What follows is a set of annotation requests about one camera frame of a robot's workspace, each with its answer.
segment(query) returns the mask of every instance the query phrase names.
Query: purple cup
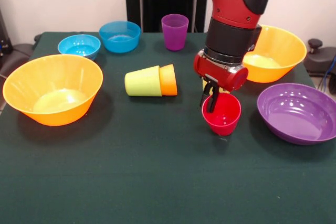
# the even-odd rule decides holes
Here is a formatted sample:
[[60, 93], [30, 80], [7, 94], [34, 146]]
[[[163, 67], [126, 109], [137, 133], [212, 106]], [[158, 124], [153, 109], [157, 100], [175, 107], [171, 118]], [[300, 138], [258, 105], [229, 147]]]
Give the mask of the purple cup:
[[169, 14], [162, 18], [164, 44], [171, 51], [184, 48], [189, 19], [180, 14]]

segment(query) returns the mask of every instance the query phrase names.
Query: yellow-green cup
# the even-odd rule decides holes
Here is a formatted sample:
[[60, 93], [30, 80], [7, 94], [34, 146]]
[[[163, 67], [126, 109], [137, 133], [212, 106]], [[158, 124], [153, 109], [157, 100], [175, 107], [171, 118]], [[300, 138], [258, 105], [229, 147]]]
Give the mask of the yellow-green cup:
[[125, 89], [131, 97], [161, 97], [160, 67], [155, 66], [127, 73]]

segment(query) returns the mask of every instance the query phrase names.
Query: dark green tablecloth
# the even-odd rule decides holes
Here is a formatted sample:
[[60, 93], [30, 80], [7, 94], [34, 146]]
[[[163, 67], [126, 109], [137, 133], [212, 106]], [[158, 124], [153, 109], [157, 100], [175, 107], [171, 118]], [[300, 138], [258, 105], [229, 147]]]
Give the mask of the dark green tablecloth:
[[[45, 33], [34, 58], [57, 53], [70, 33]], [[336, 223], [334, 141], [295, 146], [257, 112], [268, 84], [234, 92], [243, 113], [230, 137], [203, 121], [193, 70], [204, 34], [180, 52], [144, 34], [125, 55], [102, 47], [103, 86], [88, 114], [63, 127], [9, 106], [0, 116], [1, 223]], [[124, 75], [173, 63], [178, 97], [130, 98]], [[302, 65], [281, 82], [311, 85]]]

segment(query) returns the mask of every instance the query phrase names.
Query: white wall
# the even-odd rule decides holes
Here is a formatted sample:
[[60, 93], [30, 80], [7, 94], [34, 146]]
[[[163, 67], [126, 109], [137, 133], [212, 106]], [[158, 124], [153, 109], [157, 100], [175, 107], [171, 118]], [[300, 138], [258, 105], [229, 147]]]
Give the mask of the white wall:
[[97, 31], [126, 20], [125, 0], [0, 0], [13, 43], [33, 42], [44, 31]]
[[[125, 0], [0, 0], [12, 41], [32, 42], [44, 31], [97, 31], [111, 20], [126, 20]], [[207, 22], [212, 2], [208, 1]], [[336, 46], [336, 0], [269, 0], [260, 23], [279, 26], [303, 41], [321, 38]]]
[[[206, 28], [211, 14], [209, 0]], [[291, 31], [305, 43], [317, 37], [325, 45], [336, 46], [336, 0], [269, 0], [260, 23]]]

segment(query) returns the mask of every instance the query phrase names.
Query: light blue bowl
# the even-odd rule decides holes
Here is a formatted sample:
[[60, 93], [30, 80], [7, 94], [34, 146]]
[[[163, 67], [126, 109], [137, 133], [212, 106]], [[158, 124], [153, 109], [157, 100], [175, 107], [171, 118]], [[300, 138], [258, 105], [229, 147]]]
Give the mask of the light blue bowl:
[[58, 44], [61, 54], [79, 55], [95, 60], [101, 46], [100, 40], [92, 35], [78, 34], [65, 38]]
[[99, 36], [105, 48], [118, 54], [129, 52], [136, 48], [139, 43], [140, 33], [140, 27], [128, 21], [110, 22], [99, 29]]

